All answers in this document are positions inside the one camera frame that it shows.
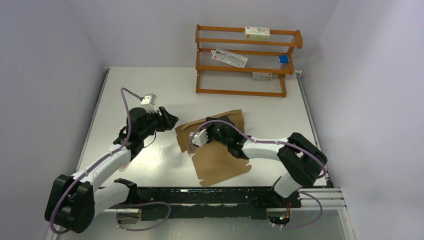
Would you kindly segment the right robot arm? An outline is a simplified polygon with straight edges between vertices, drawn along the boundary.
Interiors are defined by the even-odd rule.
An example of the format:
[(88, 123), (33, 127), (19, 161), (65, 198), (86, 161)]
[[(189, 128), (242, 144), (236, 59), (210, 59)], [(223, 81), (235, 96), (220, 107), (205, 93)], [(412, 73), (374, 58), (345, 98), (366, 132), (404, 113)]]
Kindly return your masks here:
[(270, 202), (282, 207), (289, 196), (301, 188), (311, 188), (327, 173), (327, 156), (298, 132), (287, 138), (262, 139), (248, 136), (227, 117), (207, 117), (201, 130), (207, 143), (218, 142), (237, 159), (268, 159), (282, 163), (286, 173), (279, 177), (270, 193)]

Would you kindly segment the brown cardboard box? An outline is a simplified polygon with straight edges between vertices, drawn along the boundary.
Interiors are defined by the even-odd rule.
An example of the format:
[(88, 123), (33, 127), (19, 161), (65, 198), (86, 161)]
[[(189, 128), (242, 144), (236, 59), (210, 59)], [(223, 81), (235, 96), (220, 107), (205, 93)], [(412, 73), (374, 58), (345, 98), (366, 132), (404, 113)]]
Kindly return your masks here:
[(210, 187), (242, 174), (248, 173), (252, 166), (246, 159), (233, 157), (224, 145), (213, 141), (195, 151), (189, 148), (189, 134), (206, 122), (205, 118), (183, 123), (175, 128), (177, 143), (182, 153), (192, 154), (193, 163), (199, 184)]

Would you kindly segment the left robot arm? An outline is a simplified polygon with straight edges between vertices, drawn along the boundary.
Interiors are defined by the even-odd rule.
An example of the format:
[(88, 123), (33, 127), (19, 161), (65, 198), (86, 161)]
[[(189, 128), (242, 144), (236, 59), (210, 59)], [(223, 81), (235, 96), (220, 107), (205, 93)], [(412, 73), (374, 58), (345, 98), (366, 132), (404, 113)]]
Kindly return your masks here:
[(73, 175), (61, 174), (54, 180), (44, 219), (65, 233), (82, 233), (104, 210), (115, 205), (134, 207), (140, 202), (136, 183), (119, 178), (107, 187), (101, 185), (143, 150), (147, 137), (172, 130), (178, 121), (163, 106), (151, 112), (142, 107), (128, 110), (125, 126), (104, 156)]

